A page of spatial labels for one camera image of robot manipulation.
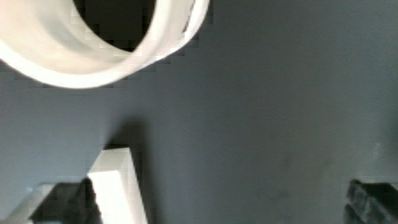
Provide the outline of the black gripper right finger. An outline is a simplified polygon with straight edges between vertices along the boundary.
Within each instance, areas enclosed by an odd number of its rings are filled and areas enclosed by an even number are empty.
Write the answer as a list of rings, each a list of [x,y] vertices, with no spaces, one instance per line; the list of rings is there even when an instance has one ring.
[[[398,187],[351,181],[344,224],[398,224]]]

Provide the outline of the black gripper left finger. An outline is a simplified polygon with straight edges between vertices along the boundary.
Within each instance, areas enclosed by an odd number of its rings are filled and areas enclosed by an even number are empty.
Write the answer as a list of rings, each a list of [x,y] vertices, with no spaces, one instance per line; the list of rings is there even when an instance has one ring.
[[[100,224],[93,182],[59,183],[31,215],[34,224]]]

